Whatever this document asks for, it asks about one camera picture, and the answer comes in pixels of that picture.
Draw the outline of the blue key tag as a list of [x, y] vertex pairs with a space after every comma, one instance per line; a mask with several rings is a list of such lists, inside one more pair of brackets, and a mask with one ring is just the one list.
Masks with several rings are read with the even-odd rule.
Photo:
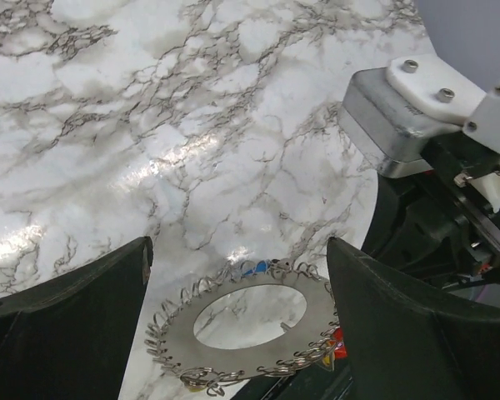
[[245, 261], [241, 265], [241, 275], [243, 277], [252, 276], [258, 273], [266, 273], [271, 266], [270, 260], [261, 260], [258, 262]]

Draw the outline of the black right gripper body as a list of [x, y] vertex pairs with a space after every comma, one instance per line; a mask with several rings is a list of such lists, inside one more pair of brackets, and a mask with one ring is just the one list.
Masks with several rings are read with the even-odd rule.
[[455, 132], [429, 139], [421, 156], [420, 172], [378, 174], [362, 251], [437, 288], [500, 284], [500, 210], [473, 187], [500, 178], [500, 155]]

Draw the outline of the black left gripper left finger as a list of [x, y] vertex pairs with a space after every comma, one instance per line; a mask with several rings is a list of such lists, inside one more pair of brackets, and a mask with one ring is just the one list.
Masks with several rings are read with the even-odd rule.
[[116, 399], [153, 264], [139, 237], [0, 298], [0, 399]]

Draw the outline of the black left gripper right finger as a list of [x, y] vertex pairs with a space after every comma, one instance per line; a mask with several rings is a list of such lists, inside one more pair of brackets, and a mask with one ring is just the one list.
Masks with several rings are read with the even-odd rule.
[[436, 289], [340, 238], [327, 268], [356, 399], [500, 399], [500, 308]]

